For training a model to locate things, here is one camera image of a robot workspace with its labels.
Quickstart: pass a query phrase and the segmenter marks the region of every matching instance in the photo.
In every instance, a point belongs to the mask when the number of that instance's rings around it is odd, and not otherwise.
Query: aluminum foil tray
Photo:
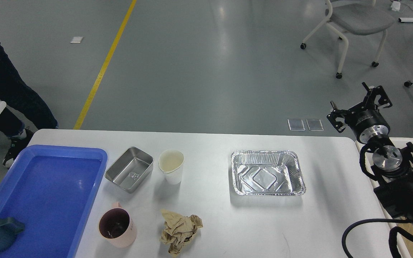
[[[298,196],[305,193],[297,155],[290,150],[236,150],[232,181],[239,195]]]

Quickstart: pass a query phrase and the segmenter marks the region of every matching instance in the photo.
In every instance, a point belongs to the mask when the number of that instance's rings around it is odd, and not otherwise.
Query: yellow floor line
[[[125,15],[125,18],[122,21],[122,24],[119,28],[118,34],[116,35],[116,38],[114,39],[113,44],[111,45],[111,49],[109,49],[108,55],[106,56],[105,62],[101,66],[100,72],[98,73],[98,76],[96,77],[95,83],[93,84],[92,90],[90,90],[89,96],[87,97],[87,100],[85,101],[84,106],[82,107],[82,111],[79,114],[79,117],[76,120],[76,124],[74,125],[73,129],[81,129],[82,123],[84,122],[85,116],[87,115],[87,112],[89,111],[90,105],[92,104],[93,98],[95,97],[95,94],[98,90],[98,87],[100,86],[101,79],[105,75],[106,69],[108,68],[109,62],[111,61],[111,58],[113,57],[114,51],[116,50],[116,47],[118,46],[119,40],[122,36],[122,32],[125,29],[125,26],[127,25],[127,21],[130,18],[130,15],[132,14],[133,7],[135,7],[136,0],[132,0],[132,3],[130,7],[128,8],[127,14]]]

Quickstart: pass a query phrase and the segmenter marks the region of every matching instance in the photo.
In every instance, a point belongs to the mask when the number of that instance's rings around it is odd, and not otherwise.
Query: gray chair seat
[[[334,7],[331,21],[352,34],[370,35],[393,25],[395,18],[369,5],[350,4]]]

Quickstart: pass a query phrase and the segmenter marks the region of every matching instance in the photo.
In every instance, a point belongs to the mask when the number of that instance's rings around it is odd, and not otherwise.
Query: tray rim
[[[291,193],[245,193],[239,190],[239,188],[237,187],[237,180],[235,177],[235,174],[237,173],[236,171],[236,166],[235,166],[235,162],[234,162],[234,158],[239,155],[239,154],[253,154],[253,153],[275,153],[275,154],[290,154],[294,160],[295,160],[295,166],[297,168],[297,172],[300,175],[300,182],[302,184],[302,189],[300,191],[298,191],[295,194],[291,194]],[[304,182],[304,178],[302,175],[302,171],[300,169],[300,162],[299,162],[299,158],[297,157],[297,154],[292,151],[292,150],[235,150],[232,154],[231,154],[231,175],[232,175],[232,184],[234,186],[234,190],[238,195],[253,195],[253,196],[301,196],[303,194],[305,194],[306,191],[306,187],[305,187],[305,182]]]
[[[68,249],[67,258],[73,258],[76,255],[76,251],[77,251],[77,248],[79,247],[79,243],[80,243],[80,240],[82,238],[82,234],[84,233],[85,225],[87,224],[87,220],[89,219],[90,211],[92,210],[92,206],[93,206],[93,203],[95,201],[95,197],[98,193],[98,189],[99,189],[101,181],[103,179],[103,175],[104,175],[105,169],[106,169],[106,163],[108,162],[108,154],[106,153],[105,150],[100,149],[100,148],[69,147],[69,146],[60,146],[60,145],[30,145],[30,146],[26,147],[25,149],[23,149],[19,153],[19,156],[24,157],[24,155],[30,155],[28,152],[32,152],[32,151],[35,151],[35,150],[70,150],[70,151],[76,151],[76,152],[89,150],[89,151],[94,151],[95,155],[99,156],[99,158],[90,158],[90,159],[101,160],[101,165],[100,165],[100,167],[98,169],[98,172],[97,172],[97,175],[95,176],[95,179],[94,179],[94,185],[92,186],[92,189],[90,190],[89,197],[87,198],[87,201],[85,202],[85,208],[82,211],[81,218],[79,219],[79,222],[78,222],[77,227],[76,227],[76,231],[74,233],[74,237],[73,237],[73,239],[71,241],[71,245]],[[69,156],[57,155],[57,156],[51,156],[51,157],[69,157]],[[13,191],[13,188],[18,184],[18,181],[20,180],[21,175],[23,174],[23,173],[20,173],[19,175],[16,174],[16,172],[18,172],[18,171],[16,171],[16,168],[17,168],[18,164],[21,163],[20,160],[21,160],[20,158],[15,160],[15,162],[10,167],[10,169],[7,171],[5,177],[1,181],[1,183],[0,183],[0,195],[5,194],[5,192],[7,192],[7,191]],[[10,180],[11,177],[18,177],[18,180],[16,180],[16,182],[12,182],[11,184],[8,185],[8,181]],[[7,200],[2,201],[2,202],[0,201],[0,213],[1,213],[2,209],[5,207],[6,204],[7,204]]]

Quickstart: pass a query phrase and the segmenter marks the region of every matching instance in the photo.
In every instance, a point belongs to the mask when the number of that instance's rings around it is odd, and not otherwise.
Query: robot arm
[[[379,108],[390,108],[392,103],[382,86],[362,85],[367,94],[361,103],[348,110],[340,110],[331,101],[333,109],[327,118],[339,133],[349,126],[356,139],[364,144],[360,152],[361,170],[372,180],[378,181],[379,186],[374,188],[374,193],[385,210],[393,218],[403,216],[413,224],[413,144],[408,142],[403,149],[395,147],[388,137],[390,126],[379,112]],[[373,174],[366,169],[366,152],[372,153]],[[397,232],[413,241],[407,232],[393,229],[390,232],[390,244],[393,242],[392,235],[396,238]],[[390,245],[390,249],[393,251],[396,247]]]

